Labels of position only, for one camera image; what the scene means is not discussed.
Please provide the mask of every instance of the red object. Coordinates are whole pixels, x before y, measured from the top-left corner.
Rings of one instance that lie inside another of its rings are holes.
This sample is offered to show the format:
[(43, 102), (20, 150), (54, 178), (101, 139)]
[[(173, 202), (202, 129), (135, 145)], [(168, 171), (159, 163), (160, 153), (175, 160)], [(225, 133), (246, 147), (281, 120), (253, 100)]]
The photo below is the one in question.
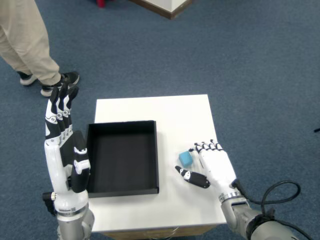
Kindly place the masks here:
[(96, 0), (96, 4), (99, 8), (104, 8), (106, 5), (105, 0)]

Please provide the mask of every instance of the person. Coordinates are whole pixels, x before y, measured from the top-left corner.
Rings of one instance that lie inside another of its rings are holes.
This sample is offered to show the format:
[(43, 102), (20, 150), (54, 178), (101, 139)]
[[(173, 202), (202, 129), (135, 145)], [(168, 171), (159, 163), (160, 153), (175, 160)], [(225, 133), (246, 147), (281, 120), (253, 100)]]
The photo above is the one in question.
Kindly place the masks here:
[(0, 55), (19, 75), (20, 83), (41, 84), (40, 93), (50, 97), (64, 82), (75, 85), (75, 71), (59, 73), (50, 57), (46, 26), (35, 0), (0, 0)]

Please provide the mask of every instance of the white wall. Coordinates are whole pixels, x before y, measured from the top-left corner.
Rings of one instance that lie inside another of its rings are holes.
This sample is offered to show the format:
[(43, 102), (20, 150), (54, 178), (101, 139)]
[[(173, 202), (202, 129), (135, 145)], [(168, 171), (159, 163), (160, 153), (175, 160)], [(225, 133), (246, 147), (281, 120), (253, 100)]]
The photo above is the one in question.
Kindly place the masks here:
[(156, 5), (162, 9), (169, 12), (173, 12), (177, 7), (179, 7), (186, 0), (145, 0), (153, 5)]
[(144, 0), (148, 3), (156, 5), (162, 9), (172, 12), (172, 1), (174, 0)]
[(177, 7), (183, 4), (186, 0), (171, 0), (171, 12), (173, 12)]

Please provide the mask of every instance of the wooden baseboard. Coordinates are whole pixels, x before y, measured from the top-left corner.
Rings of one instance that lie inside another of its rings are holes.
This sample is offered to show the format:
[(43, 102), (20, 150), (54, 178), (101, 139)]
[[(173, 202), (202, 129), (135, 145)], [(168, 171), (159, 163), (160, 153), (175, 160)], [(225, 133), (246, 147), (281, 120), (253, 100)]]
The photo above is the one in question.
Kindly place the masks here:
[(182, 13), (182, 11), (192, 3), (192, 0), (186, 0), (184, 3), (182, 3), (174, 11), (171, 12), (159, 6), (156, 6), (150, 2), (147, 2), (145, 0), (130, 0), (130, 1), (170, 20), (174, 19), (177, 15)]

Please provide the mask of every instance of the shoe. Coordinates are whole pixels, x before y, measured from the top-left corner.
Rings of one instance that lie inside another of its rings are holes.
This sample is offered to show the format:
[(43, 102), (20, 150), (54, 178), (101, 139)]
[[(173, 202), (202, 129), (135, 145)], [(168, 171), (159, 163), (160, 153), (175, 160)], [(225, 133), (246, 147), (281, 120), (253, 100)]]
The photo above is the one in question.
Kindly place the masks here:
[(23, 86), (29, 86), (33, 84), (35, 80), (37, 80), (37, 77), (33, 74), (27, 75), (21, 71), (17, 71), (17, 73), (20, 75), (20, 83)]
[(50, 97), (52, 90), (54, 87), (58, 87), (59, 89), (62, 87), (63, 83), (68, 83), (68, 88), (76, 85), (79, 82), (80, 75), (76, 71), (62, 73), (61, 79), (55, 85), (42, 85), (41, 95), (44, 97)]

